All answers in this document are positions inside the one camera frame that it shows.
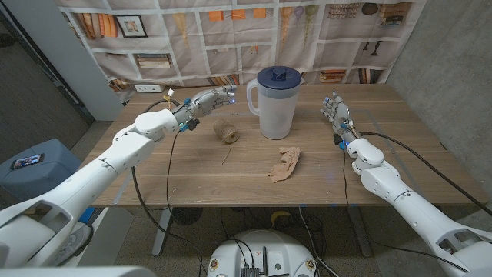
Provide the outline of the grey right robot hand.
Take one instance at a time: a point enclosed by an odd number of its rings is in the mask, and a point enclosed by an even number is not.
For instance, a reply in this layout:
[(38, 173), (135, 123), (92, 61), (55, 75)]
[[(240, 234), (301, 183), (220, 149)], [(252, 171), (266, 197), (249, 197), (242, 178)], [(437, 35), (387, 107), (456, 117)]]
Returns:
[(334, 133), (338, 134), (347, 144), (359, 138), (350, 110), (336, 91), (333, 91), (331, 98), (325, 98), (320, 112), (331, 123)]

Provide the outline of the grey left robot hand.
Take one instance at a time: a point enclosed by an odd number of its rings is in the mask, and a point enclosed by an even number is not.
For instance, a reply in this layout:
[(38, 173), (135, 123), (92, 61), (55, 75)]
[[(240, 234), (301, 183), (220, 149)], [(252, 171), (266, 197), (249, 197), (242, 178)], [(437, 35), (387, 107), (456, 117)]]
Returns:
[(237, 92), (235, 85), (221, 86), (199, 92), (190, 102), (183, 104), (173, 112), (178, 123), (189, 122), (192, 119), (205, 117), (212, 110), (224, 105), (230, 105), (235, 102), (234, 94)]

